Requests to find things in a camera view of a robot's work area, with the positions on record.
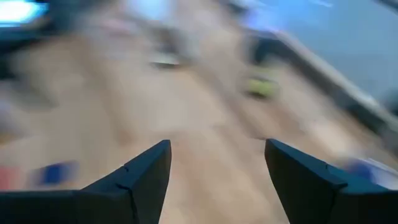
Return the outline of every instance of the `blue light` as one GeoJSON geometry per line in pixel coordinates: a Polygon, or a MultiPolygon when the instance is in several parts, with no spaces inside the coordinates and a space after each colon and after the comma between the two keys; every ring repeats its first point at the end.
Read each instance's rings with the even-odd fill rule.
{"type": "Polygon", "coordinates": [[[0,0],[0,27],[17,27],[29,23],[41,16],[47,9],[47,3],[0,0]]]}

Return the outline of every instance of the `white object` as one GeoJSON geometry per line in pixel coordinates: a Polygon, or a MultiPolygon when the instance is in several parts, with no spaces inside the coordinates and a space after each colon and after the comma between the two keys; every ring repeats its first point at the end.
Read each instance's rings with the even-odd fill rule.
{"type": "Polygon", "coordinates": [[[170,22],[172,0],[126,0],[130,14],[145,21],[170,22]]]}
{"type": "Polygon", "coordinates": [[[283,29],[283,20],[273,7],[256,4],[241,18],[241,25],[256,32],[276,32],[283,29]]]}
{"type": "Polygon", "coordinates": [[[167,65],[179,65],[180,60],[174,54],[157,54],[153,59],[154,63],[167,64],[167,65]]]}
{"type": "Polygon", "coordinates": [[[398,190],[398,172],[373,159],[362,159],[368,165],[376,184],[390,190],[398,190]]]}

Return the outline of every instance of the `wooden floor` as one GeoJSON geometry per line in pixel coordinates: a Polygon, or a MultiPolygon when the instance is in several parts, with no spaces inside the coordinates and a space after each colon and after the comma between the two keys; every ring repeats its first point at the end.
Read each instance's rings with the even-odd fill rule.
{"type": "Polygon", "coordinates": [[[182,1],[179,7],[181,26],[198,52],[190,67],[150,66],[144,33],[111,34],[102,27],[112,10],[85,19],[81,32],[16,56],[16,64],[58,103],[52,110],[13,104],[25,137],[3,146],[2,153],[20,167],[20,189],[35,188],[25,184],[32,169],[67,160],[79,162],[79,174],[60,188],[83,187],[171,139],[172,172],[161,223],[288,223],[267,173],[265,138],[332,163],[371,156],[396,167],[374,136],[289,64],[275,61],[282,88],[275,100],[241,94],[247,68],[239,55],[240,31],[215,2],[182,1]],[[109,87],[115,102],[103,95],[109,87]],[[123,147],[112,132],[110,106],[119,107],[116,113],[131,134],[123,147]]]}

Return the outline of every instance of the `yellow object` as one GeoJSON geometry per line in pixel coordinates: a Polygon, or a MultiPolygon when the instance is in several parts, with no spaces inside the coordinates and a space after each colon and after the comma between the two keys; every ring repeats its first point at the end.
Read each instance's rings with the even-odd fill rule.
{"type": "Polygon", "coordinates": [[[269,80],[250,79],[249,92],[261,96],[271,96],[275,92],[275,83],[269,80]]]}

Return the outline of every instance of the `red object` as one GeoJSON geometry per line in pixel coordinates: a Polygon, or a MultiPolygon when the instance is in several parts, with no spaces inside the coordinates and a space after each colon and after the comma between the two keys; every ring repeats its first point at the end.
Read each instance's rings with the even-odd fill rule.
{"type": "Polygon", "coordinates": [[[0,166],[0,190],[12,190],[16,186],[16,170],[0,166]]]}

